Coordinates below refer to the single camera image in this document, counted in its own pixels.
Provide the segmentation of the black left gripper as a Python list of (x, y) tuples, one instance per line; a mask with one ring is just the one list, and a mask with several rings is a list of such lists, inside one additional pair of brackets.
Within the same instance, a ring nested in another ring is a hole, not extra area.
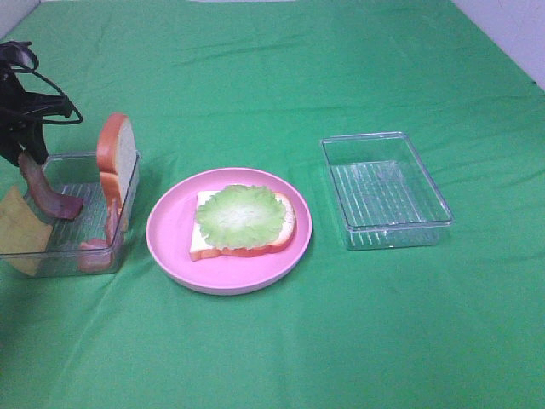
[[(0, 131), (0, 152), (15, 167), (19, 166), (21, 146), (37, 164), (45, 164), (49, 156), (43, 136), (45, 124), (72, 124), (71, 100), (60, 86), (38, 72), (39, 60), (31, 45), (18, 41), (1, 44), (1, 125), (6, 129)], [(20, 75), (31, 75), (52, 91), (27, 90)], [(20, 144), (12, 134), (22, 134)]]

